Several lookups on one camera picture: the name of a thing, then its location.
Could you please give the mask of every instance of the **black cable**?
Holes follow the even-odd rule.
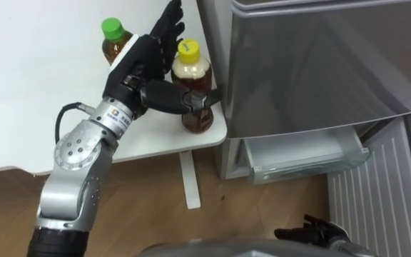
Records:
[[[72,109],[78,109],[78,106],[80,106],[82,103],[81,102],[76,102],[73,104],[66,104],[61,108],[61,111],[58,113],[58,116],[56,117],[56,123],[55,123],[55,144],[60,141],[60,125],[61,125],[61,119],[63,118],[63,115]]]

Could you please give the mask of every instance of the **silver robot arm segment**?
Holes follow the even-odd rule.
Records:
[[[83,256],[98,210],[101,182],[132,111],[105,98],[57,144],[54,169],[41,194],[28,257]]]

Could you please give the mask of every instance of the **green bottle cap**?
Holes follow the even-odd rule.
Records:
[[[117,18],[103,20],[101,28],[103,29],[104,37],[110,41],[120,41],[125,34],[125,29]]]

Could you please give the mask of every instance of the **brown liquid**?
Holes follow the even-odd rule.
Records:
[[[106,57],[107,61],[112,64],[118,54],[121,52],[121,49],[125,46],[125,44],[131,39],[133,34],[126,31],[123,35],[123,38],[120,41],[109,41],[104,39],[103,41],[103,53]]]
[[[212,88],[212,67],[206,71],[205,76],[200,79],[181,79],[171,72],[172,82],[181,86],[185,86],[189,89],[206,92]],[[203,111],[195,112],[194,114],[182,115],[183,126],[191,132],[201,133],[213,123],[213,112],[210,108]]]

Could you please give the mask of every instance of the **table leg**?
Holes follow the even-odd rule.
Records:
[[[180,165],[182,168],[186,207],[188,209],[199,208],[201,207],[201,199],[199,198],[198,181],[191,151],[180,152]]]

